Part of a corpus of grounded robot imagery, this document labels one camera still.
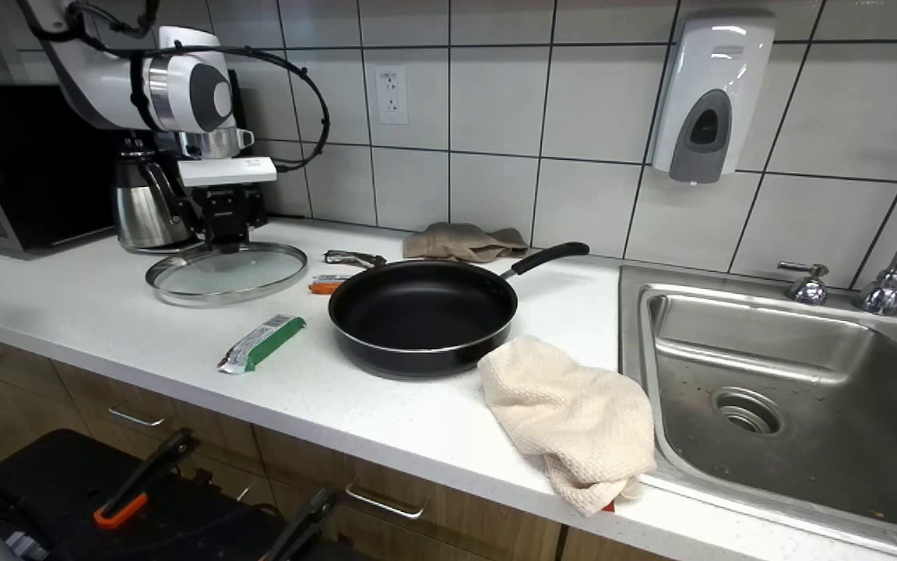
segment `beige cloth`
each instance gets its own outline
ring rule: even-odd
[[[486,265],[502,255],[526,253],[531,247],[514,229],[481,230],[475,225],[429,225],[424,234],[404,240],[408,262],[475,262]]]
[[[540,459],[558,496],[599,514],[654,469],[654,416],[642,387],[575,366],[523,337],[481,361],[482,399],[526,459]]]

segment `white soap dispenser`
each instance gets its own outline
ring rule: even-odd
[[[689,184],[735,173],[769,47],[769,15],[707,15],[687,24],[661,114],[659,173]]]

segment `white countertop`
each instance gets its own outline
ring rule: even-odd
[[[284,222],[252,237],[307,249],[309,278],[354,273],[323,265],[323,249],[400,258],[400,234],[383,230]],[[172,310],[144,280],[154,262],[112,237],[35,262],[0,255],[0,344],[670,557],[884,557],[661,487],[644,487],[618,514],[579,519],[510,448],[477,375],[404,384],[360,370],[341,356],[328,300],[307,291],[309,278],[256,304]],[[553,262],[510,283],[521,292],[510,337],[532,335],[582,366],[618,370],[613,262]],[[256,375],[218,375],[225,349],[272,316],[309,323]]]

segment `white tile wall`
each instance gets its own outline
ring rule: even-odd
[[[452,222],[532,234],[536,158],[452,157]]]
[[[630,258],[727,273],[753,192],[757,175],[687,187],[661,173],[644,173]]]
[[[452,50],[452,150],[540,152],[545,47]]]
[[[50,82],[2,2],[17,82]],[[681,19],[731,11],[772,12],[785,45],[766,69],[745,175],[689,192],[642,167],[665,53]],[[275,211],[404,230],[444,217],[514,225],[536,242],[582,237],[600,255],[713,273],[735,258],[735,273],[769,278],[776,253],[795,253],[826,258],[842,283],[897,242],[897,0],[166,0],[163,21],[275,47],[323,88],[331,148],[281,179]],[[380,65],[404,69],[404,123],[377,116]],[[300,82],[291,93],[267,65],[235,69],[275,157],[318,137],[320,114]]]
[[[665,47],[558,47],[545,157],[642,162]]]
[[[449,152],[373,150],[373,167],[383,229],[449,222]]]
[[[731,273],[785,278],[779,262],[826,262],[830,286],[853,283],[897,184],[766,179]]]
[[[582,240],[594,255],[622,255],[640,167],[542,158],[536,247]]]
[[[815,45],[769,170],[897,182],[897,47]]]
[[[404,123],[380,118],[377,82],[383,69],[404,76]],[[368,50],[366,82],[373,145],[449,150],[449,50]]]

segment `sink basin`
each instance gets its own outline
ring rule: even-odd
[[[897,546],[897,318],[735,280],[625,283],[625,370],[654,399],[665,478]]]

